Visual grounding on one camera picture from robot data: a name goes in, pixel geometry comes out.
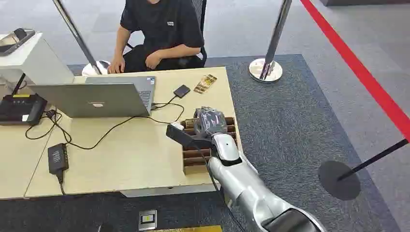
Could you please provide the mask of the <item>person's left hand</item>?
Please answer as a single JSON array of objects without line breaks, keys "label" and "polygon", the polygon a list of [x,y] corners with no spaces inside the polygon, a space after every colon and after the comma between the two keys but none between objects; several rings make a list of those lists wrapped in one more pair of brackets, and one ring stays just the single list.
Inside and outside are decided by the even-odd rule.
[{"label": "person's left hand", "polygon": [[151,70],[154,70],[159,65],[161,60],[162,60],[162,51],[161,50],[155,51],[152,54],[147,56],[146,61],[145,61],[146,67]]}]

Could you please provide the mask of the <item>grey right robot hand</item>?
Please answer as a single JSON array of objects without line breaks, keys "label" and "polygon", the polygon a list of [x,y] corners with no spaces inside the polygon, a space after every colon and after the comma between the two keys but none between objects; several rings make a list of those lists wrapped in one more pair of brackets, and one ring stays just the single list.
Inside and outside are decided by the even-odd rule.
[{"label": "grey right robot hand", "polygon": [[228,127],[223,112],[211,107],[195,110],[194,132],[201,138],[210,138],[215,133],[227,133]]}]

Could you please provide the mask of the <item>person's right hand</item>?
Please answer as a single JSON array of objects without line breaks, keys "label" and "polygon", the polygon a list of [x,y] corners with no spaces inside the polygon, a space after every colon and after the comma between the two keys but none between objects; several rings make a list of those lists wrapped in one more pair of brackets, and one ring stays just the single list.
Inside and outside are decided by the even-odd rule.
[{"label": "person's right hand", "polygon": [[122,55],[114,56],[107,68],[108,74],[123,73],[125,70],[125,60]]}]

